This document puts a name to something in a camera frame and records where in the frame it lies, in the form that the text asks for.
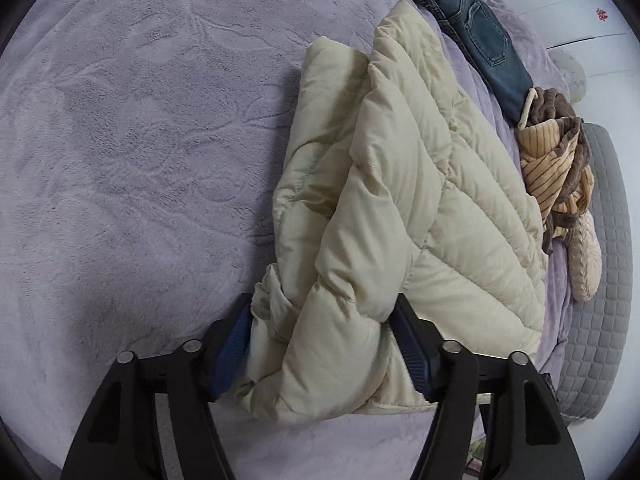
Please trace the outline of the grey quilted mattress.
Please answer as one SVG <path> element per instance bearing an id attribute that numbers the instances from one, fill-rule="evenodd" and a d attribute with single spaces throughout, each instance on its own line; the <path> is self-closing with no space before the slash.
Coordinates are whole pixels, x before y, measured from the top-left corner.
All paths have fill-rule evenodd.
<path id="1" fill-rule="evenodd" d="M 602 272 L 594 296 L 576 302 L 570 319 L 556 390 L 569 422 L 596 418 L 611 393 L 627 339 L 634 270 L 627 194 L 614 144 L 604 127 L 586 122 L 584 129 L 596 178 L 590 212 Z"/>

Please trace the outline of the blue denim jeans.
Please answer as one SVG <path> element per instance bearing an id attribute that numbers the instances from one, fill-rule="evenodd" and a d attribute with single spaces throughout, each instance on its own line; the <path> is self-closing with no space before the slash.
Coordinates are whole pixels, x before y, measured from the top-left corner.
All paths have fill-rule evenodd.
<path id="1" fill-rule="evenodd" d="M 514 49 L 511 37 L 482 0 L 413 0 L 436 18 L 454 40 L 513 125 L 521 118 L 533 79 Z"/>

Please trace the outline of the white round cushion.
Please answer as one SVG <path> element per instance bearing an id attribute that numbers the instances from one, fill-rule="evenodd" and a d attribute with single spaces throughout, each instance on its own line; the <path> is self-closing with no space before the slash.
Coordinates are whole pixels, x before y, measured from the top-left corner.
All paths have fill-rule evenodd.
<path id="1" fill-rule="evenodd" d="M 548 51 L 551 61 L 562 74 L 568 91 L 570 102 L 577 104 L 584 99 L 588 91 L 588 76 L 584 66 L 570 52 L 562 49 Z"/>

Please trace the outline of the cream knitted pillow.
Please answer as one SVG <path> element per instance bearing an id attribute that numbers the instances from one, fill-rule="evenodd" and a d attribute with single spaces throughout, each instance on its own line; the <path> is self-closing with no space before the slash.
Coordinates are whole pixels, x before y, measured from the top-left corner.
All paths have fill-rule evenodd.
<path id="1" fill-rule="evenodd" d="M 582 214 L 567 248 L 570 289 L 576 301 L 586 302 L 597 292 L 602 275 L 602 252 L 591 212 Z"/>

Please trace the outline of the striped cream fleece robe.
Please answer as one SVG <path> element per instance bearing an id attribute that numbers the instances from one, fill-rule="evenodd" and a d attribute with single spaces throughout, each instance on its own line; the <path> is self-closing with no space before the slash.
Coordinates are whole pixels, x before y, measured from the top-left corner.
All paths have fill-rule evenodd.
<path id="1" fill-rule="evenodd" d="M 591 202 L 594 175 L 584 122 L 563 93 L 533 87 L 515 135 L 525 187 L 544 227 L 542 250 L 551 254 L 552 240 L 569 237 Z"/>

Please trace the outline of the lavender plush bedspread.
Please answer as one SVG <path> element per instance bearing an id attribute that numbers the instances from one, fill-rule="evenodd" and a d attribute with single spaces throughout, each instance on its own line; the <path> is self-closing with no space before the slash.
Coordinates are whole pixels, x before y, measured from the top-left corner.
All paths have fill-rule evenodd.
<path id="1" fill-rule="evenodd" d="M 38 0 L 1 58 L 1 415 L 47 477 L 122 350 L 273 260 L 299 67 L 398 0 Z"/>

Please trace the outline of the cream puffer jacket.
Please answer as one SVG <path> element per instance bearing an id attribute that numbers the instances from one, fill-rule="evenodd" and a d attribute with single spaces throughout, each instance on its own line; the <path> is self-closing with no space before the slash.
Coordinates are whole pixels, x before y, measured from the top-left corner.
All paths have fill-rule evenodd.
<path id="1" fill-rule="evenodd" d="M 538 205 L 412 4 L 382 19 L 370 53 L 309 46 L 272 216 L 240 390 L 250 414 L 426 410 L 387 326 L 398 296 L 471 351 L 536 356 Z"/>

